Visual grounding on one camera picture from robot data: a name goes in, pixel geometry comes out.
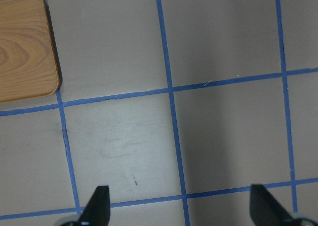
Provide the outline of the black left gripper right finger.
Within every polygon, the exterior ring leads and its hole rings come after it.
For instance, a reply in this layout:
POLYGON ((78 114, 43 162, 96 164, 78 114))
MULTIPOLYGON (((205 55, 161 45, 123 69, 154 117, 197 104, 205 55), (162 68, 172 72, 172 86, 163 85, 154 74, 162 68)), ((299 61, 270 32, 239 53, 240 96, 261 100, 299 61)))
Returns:
POLYGON ((261 184, 250 186, 249 214, 255 226, 295 226, 297 222, 261 184))

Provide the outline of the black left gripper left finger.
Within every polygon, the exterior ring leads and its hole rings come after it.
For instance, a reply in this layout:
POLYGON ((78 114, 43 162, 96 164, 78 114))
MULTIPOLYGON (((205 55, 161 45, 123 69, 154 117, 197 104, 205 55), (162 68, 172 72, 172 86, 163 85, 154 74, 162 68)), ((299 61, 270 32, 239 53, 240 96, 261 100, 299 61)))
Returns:
POLYGON ((109 186, 97 186, 77 221, 79 226, 107 226, 110 222, 109 186))

